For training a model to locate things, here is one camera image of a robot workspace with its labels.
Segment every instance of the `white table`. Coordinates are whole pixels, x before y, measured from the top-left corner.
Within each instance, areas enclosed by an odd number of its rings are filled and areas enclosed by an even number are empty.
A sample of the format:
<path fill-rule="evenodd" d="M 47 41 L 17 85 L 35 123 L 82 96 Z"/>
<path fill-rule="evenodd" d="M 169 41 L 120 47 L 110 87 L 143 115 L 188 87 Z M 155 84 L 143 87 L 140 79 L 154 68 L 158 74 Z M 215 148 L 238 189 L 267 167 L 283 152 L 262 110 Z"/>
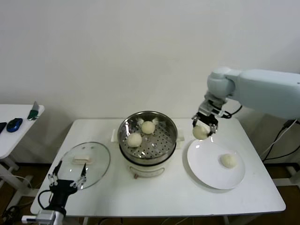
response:
<path fill-rule="evenodd" d="M 5 181 L 17 190 L 7 208 L 16 205 L 22 196 L 35 197 L 38 192 L 38 189 L 28 188 L 28 183 L 26 181 L 21 182 L 19 179 L 12 176 L 12 170 L 18 170 L 19 167 L 8 157 L 36 121 L 29 121 L 27 119 L 31 109 L 32 105 L 0 105 L 0 122 L 8 123 L 14 118 L 23 119 L 23 122 L 17 131 L 10 133 L 5 127 L 0 133 L 0 160 L 9 166 L 9 169 L 7 170 L 4 166 L 0 165 L 0 177 L 3 179 L 0 182 L 0 187 Z M 45 107 L 40 105 L 38 116 L 40 116 L 44 110 Z M 26 176 L 25 178 L 30 181 L 32 176 Z"/>
<path fill-rule="evenodd" d="M 219 121 L 218 135 L 232 140 L 244 160 L 243 182 L 232 190 L 217 190 L 202 185 L 186 169 L 186 150 L 194 139 L 191 119 L 173 119 L 184 133 L 183 148 L 176 149 L 166 170 L 154 178 L 134 179 L 126 169 L 126 159 L 112 131 L 122 120 L 76 120 L 62 144 L 49 172 L 72 147 L 84 142 L 100 142 L 108 147 L 111 164 L 106 175 L 95 185 L 71 195 L 67 216 L 77 217 L 182 217 L 240 215 L 285 210 L 285 203 L 262 164 L 253 145 L 236 119 Z M 49 189 L 45 178 L 40 191 Z M 41 195 L 48 205 L 49 194 Z M 37 198 L 31 212 L 40 210 Z"/>

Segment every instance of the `perforated steamer tray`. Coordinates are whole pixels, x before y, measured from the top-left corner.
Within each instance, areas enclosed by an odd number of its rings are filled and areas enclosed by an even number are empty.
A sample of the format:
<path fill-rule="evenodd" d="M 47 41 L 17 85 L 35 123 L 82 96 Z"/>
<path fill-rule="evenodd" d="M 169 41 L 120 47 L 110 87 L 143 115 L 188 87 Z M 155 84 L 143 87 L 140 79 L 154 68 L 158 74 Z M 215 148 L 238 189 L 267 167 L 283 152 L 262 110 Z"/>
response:
<path fill-rule="evenodd" d="M 153 134 L 143 134 L 141 126 L 144 121 L 153 121 L 155 131 Z M 131 148 L 127 138 L 131 133 L 140 133 L 142 144 Z M 166 161 L 174 152 L 177 140 L 177 128 L 174 122 L 166 115 L 144 111 L 138 112 L 125 119 L 118 130 L 118 141 L 124 157 L 130 162 L 149 166 Z"/>

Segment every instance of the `black cable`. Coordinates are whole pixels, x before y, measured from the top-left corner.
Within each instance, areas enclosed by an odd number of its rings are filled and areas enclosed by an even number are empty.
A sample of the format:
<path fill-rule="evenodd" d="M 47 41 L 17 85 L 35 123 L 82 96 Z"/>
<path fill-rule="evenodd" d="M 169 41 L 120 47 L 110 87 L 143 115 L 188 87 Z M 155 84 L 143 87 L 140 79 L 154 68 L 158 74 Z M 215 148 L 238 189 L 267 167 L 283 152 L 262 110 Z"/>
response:
<path fill-rule="evenodd" d="M 237 114 L 241 109 L 242 109 L 242 105 L 240 105 L 240 107 L 238 108 L 238 110 L 237 111 L 235 111 L 235 112 L 233 112 L 233 113 L 231 113 L 231 115 L 233 116 L 234 114 Z"/>
<path fill-rule="evenodd" d="M 39 193 L 38 194 L 38 197 L 37 197 L 37 202 L 38 202 L 38 204 L 39 204 L 39 206 L 42 208 L 42 209 L 45 209 L 45 207 L 42 205 L 42 203 L 41 203 L 41 201 L 40 201 L 40 196 L 43 194 L 43 193 L 45 193 L 45 192 L 49 192 L 50 190 L 44 190 L 44 191 L 42 191 L 41 193 Z"/>
<path fill-rule="evenodd" d="M 213 102 L 212 101 L 208 101 L 208 103 L 212 106 L 212 107 L 214 107 L 214 108 L 216 108 L 216 109 L 218 109 L 218 110 L 222 110 L 220 107 L 217 107 L 216 105 L 214 105 L 213 104 Z M 234 114 L 237 114 L 241 109 L 242 109 L 242 105 L 240 105 L 240 107 L 236 110 L 236 111 L 234 111 L 233 113 L 230 113 L 230 112 L 228 112 L 228 111 L 224 111 L 224 115 L 222 115 L 222 118 L 224 118 L 224 119 L 230 119 Z"/>
<path fill-rule="evenodd" d="M 286 127 L 284 127 L 284 126 L 281 128 L 281 130 L 278 132 L 278 134 L 276 135 L 276 137 L 275 137 L 275 139 L 274 139 L 274 141 L 273 141 L 273 142 L 275 142 L 275 141 L 277 140 L 277 138 L 279 137 L 279 135 L 281 134 L 281 132 L 285 130 L 285 128 L 286 128 Z M 268 157 L 268 156 L 269 156 L 269 154 L 271 153 L 271 151 L 272 151 L 272 149 L 273 149 L 273 146 L 274 146 L 274 144 L 272 144 L 272 146 L 270 147 L 270 150 L 268 151 L 268 153 L 267 153 L 266 157 L 264 158 L 264 160 L 263 160 L 262 162 L 264 162 L 265 160 L 267 160 L 267 157 Z"/>
<path fill-rule="evenodd" d="M 5 221 L 2 225 L 13 225 L 21 219 L 20 208 L 12 206 L 3 212 L 1 217 Z"/>
<path fill-rule="evenodd" d="M 300 145 L 299 145 L 294 151 L 292 151 L 291 153 L 285 154 L 285 155 L 283 155 L 283 156 L 274 157 L 274 158 L 268 158 L 268 159 L 266 159 L 266 160 L 277 159 L 277 158 L 283 158 L 283 157 L 289 156 L 289 155 L 295 153 L 298 149 L 300 149 Z"/>

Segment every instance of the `computer mouse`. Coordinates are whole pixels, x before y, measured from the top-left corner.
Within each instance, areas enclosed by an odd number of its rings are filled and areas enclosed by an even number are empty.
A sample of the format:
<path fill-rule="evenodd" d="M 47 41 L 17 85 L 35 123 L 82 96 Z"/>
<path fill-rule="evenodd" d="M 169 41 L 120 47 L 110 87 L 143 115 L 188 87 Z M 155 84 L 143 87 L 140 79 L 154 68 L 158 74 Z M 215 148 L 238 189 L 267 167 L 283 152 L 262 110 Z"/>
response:
<path fill-rule="evenodd" d="M 15 132 L 19 129 L 22 122 L 23 122 L 22 118 L 14 118 L 10 122 L 8 122 L 8 124 L 6 126 L 6 130 L 10 133 Z"/>

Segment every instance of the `glass lid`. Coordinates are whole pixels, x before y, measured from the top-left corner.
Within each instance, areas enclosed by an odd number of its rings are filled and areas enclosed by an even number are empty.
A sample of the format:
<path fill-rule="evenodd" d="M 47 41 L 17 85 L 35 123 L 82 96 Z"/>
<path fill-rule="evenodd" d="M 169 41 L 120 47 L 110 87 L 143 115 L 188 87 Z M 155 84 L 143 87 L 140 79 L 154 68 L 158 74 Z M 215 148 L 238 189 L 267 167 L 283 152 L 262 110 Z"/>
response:
<path fill-rule="evenodd" d="M 86 142 L 73 147 L 61 160 L 58 171 L 61 180 L 78 180 L 86 163 L 86 182 L 80 188 L 85 189 L 104 176 L 110 164 L 110 153 L 101 143 Z"/>

